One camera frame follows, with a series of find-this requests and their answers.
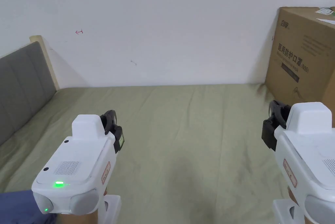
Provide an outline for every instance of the paper label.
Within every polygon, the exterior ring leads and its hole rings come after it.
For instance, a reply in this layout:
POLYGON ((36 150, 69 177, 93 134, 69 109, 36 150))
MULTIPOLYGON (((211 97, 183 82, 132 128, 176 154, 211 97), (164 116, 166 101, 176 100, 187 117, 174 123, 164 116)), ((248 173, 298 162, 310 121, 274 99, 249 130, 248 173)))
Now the paper label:
POLYGON ((106 181, 110 169, 111 169, 111 164, 108 162, 108 164, 107 164, 107 166, 105 168, 105 171, 103 172, 103 174, 101 176, 101 182, 102 182, 102 184, 104 184, 104 182, 106 181))
POLYGON ((315 13, 323 14, 323 15, 331 15, 334 13, 330 8, 320 8, 320 10, 316 11, 315 13))
POLYGON ((288 173, 288 176, 289 176, 293 186, 296 187, 296 185, 298 184, 298 181, 296 180, 296 178, 295 178, 288 162, 286 161, 286 159, 284 159, 283 166, 285 168, 285 171, 288 173))
POLYGON ((317 20, 325 22, 325 23, 329 23, 329 24, 332 24, 332 25, 335 25, 335 21, 333 21, 333 20, 320 19, 320 18, 317 18, 317 20))

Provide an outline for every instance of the mattress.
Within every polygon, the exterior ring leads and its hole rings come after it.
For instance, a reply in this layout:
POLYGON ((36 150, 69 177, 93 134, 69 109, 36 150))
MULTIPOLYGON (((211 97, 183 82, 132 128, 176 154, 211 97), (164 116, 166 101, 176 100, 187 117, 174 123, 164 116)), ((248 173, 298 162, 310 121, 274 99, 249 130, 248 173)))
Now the mattress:
POLYGON ((261 139, 264 85, 67 88, 0 146, 0 190, 27 190, 78 114, 116 110, 125 143, 107 186, 118 223, 275 223, 287 198, 261 139))

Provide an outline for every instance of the blue cloth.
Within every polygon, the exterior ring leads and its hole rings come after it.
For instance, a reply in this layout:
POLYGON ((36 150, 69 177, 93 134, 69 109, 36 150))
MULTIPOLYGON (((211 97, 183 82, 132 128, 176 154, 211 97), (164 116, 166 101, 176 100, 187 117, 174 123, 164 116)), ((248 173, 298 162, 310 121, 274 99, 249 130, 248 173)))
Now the blue cloth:
POLYGON ((0 194, 0 224, 54 224, 57 214, 42 214, 31 190, 0 194))

